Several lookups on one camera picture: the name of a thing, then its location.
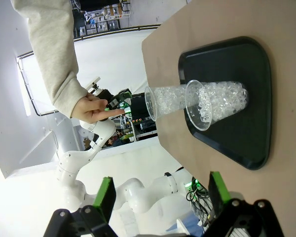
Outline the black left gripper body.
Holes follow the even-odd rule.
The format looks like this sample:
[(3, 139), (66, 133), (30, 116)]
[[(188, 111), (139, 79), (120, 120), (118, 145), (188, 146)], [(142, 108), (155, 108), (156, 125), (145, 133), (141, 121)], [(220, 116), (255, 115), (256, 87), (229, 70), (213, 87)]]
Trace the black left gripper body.
[(96, 94), (97, 94), (96, 96), (99, 99), (107, 100), (107, 102), (108, 102), (107, 105), (106, 105), (107, 108), (109, 108), (109, 109), (112, 108), (112, 106), (110, 105), (110, 103), (113, 100), (113, 95), (107, 89), (101, 89)]

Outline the person's right hand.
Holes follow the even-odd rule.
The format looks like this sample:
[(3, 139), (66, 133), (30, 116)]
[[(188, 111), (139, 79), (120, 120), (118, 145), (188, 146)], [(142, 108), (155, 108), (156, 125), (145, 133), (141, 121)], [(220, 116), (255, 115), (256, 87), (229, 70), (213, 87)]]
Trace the person's right hand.
[(106, 111), (107, 104), (106, 99), (100, 99), (91, 93), (87, 93), (76, 103), (71, 117), (92, 124), (125, 113), (123, 109)]

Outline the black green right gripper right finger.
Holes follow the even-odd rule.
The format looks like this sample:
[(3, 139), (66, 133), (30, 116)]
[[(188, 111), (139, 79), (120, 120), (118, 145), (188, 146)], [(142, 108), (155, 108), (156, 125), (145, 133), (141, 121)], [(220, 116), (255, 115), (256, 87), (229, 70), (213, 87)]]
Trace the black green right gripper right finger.
[(283, 237), (283, 231), (266, 199), (253, 204), (232, 198), (221, 174), (210, 172), (208, 191), (215, 218), (205, 231), (205, 237), (228, 237), (235, 229), (245, 230), (250, 237)]

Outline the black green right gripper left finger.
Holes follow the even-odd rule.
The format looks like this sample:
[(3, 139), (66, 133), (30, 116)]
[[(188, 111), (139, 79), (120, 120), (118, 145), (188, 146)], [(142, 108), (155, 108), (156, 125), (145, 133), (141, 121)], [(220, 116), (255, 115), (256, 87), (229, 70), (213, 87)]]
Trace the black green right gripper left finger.
[(109, 220), (116, 200), (113, 178), (104, 177), (91, 205), (78, 208), (75, 212), (57, 209), (45, 230), (45, 237), (115, 237)]

